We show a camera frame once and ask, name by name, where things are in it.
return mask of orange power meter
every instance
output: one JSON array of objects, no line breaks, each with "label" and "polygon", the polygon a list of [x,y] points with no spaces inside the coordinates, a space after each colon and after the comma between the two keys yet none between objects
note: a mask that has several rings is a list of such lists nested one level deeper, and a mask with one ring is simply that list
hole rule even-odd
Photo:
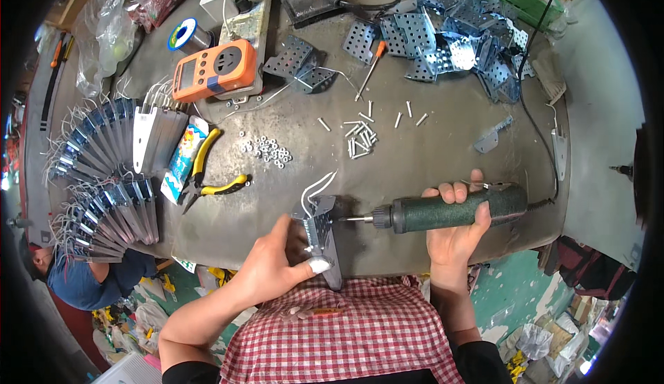
[{"label": "orange power meter", "polygon": [[173,98],[184,103],[249,86],[256,78],[256,50],[240,39],[180,60],[173,76]]}]

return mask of person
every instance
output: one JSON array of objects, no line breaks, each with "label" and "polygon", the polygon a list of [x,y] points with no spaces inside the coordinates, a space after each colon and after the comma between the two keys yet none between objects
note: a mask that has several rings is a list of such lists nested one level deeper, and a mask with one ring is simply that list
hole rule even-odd
[{"label": "person", "polygon": [[[481,181],[473,170],[469,188],[445,183],[422,196],[461,203]],[[490,225],[484,202],[473,224],[427,232],[429,303],[415,277],[346,279],[340,292],[311,279],[329,265],[289,265],[302,233],[284,214],[228,284],[170,316],[159,334],[162,382],[511,383],[496,346],[482,341],[468,292],[468,259]],[[212,344],[259,304],[216,367]]]},{"label": "person", "polygon": [[95,310],[128,297],[142,277],[157,273],[155,258],[127,249],[121,263],[86,263],[54,252],[53,246],[28,244],[25,234],[19,244],[23,266],[32,280],[40,280],[68,305]]}]

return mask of snack package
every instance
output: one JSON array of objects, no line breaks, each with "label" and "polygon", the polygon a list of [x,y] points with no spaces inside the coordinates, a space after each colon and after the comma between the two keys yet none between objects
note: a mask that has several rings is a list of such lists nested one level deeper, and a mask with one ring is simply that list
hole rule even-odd
[{"label": "snack package", "polygon": [[164,175],[160,189],[162,194],[173,204],[177,204],[189,172],[194,166],[196,154],[208,133],[209,126],[207,122],[197,116],[189,117],[185,134],[180,139],[180,143],[170,159],[168,171]]}]

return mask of hand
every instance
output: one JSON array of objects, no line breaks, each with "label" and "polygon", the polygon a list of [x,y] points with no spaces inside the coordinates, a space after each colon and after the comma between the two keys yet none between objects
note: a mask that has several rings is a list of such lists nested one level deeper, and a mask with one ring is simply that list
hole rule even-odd
[{"label": "hand", "polygon": [[[483,175],[480,170],[470,173],[470,192],[479,191]],[[462,203],[468,195],[464,183],[455,182],[440,184],[438,189],[427,188],[422,197],[443,197],[447,204]],[[426,247],[431,257],[431,283],[442,289],[453,292],[467,293],[468,259],[475,251],[479,239],[486,233],[491,225],[489,202],[483,202],[475,211],[475,222],[461,227],[428,230],[426,232]]]},{"label": "hand", "polygon": [[286,241],[294,234],[293,226],[286,214],[279,217],[270,234],[256,240],[242,268],[228,283],[228,287],[237,290],[242,307],[278,298],[315,276],[308,261],[288,265]]}]

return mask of workbench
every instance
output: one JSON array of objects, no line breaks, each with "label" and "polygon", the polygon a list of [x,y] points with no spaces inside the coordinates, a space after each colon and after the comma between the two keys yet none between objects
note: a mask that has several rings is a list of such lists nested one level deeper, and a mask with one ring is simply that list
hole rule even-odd
[{"label": "workbench", "polygon": [[[389,0],[355,1],[373,4]],[[183,55],[170,52],[166,42],[173,28],[187,17],[195,17],[203,28],[219,32],[220,26],[199,6],[199,0],[186,0],[138,50],[125,73],[131,77],[128,95],[142,98],[152,84],[173,74]],[[354,16],[346,14],[293,30],[279,1],[273,0],[266,56],[277,54],[279,43],[294,34],[327,54],[324,66],[344,72],[359,86],[369,68],[341,48],[353,20]],[[253,242],[269,233],[281,214],[292,211],[302,190],[337,169],[336,179],[325,194],[338,196],[343,208],[338,212],[345,215],[369,212],[397,197],[419,196],[425,188],[444,181],[468,179],[472,168],[482,169],[487,181],[519,182],[528,190],[531,203],[553,195],[552,169],[543,147],[543,143],[551,145],[553,114],[544,105],[546,99],[537,79],[526,77],[523,94],[544,141],[538,138],[519,103],[493,104],[474,74],[448,73],[435,83],[421,83],[403,77],[409,64],[405,58],[383,57],[363,93],[364,102],[354,102],[355,91],[337,75],[334,84],[320,94],[304,95],[289,88],[263,109],[223,120],[218,125],[223,135],[209,153],[204,183],[225,184],[244,173],[252,175],[253,184],[228,196],[202,197],[185,215],[181,215],[181,206],[163,200],[159,222],[162,241],[141,249],[237,269]],[[265,80],[263,98],[283,84],[269,75]],[[375,123],[371,127],[378,134],[378,142],[371,155],[351,160],[344,138],[348,129],[342,129],[341,123],[358,120],[358,112],[367,112],[368,100],[374,102]],[[411,102],[413,119],[408,117],[406,101]],[[242,109],[257,104],[252,97]],[[202,100],[196,106],[210,123],[233,112],[225,101]],[[569,129],[564,99],[556,108],[560,126]],[[404,116],[395,129],[399,111]],[[429,117],[415,127],[414,122],[424,113]],[[508,114],[514,123],[500,132],[498,147],[479,154],[473,143]],[[318,117],[324,118],[331,132],[318,123]],[[244,138],[239,137],[240,131],[245,131]],[[291,152],[293,160],[284,169],[240,151],[247,139],[261,135],[276,139],[279,146]],[[470,263],[550,243],[561,233],[568,193],[569,174],[560,183],[555,205],[529,212],[516,223],[491,228]],[[425,233],[394,235],[391,230],[346,222],[335,223],[334,234],[341,272],[346,277],[429,270]]]}]

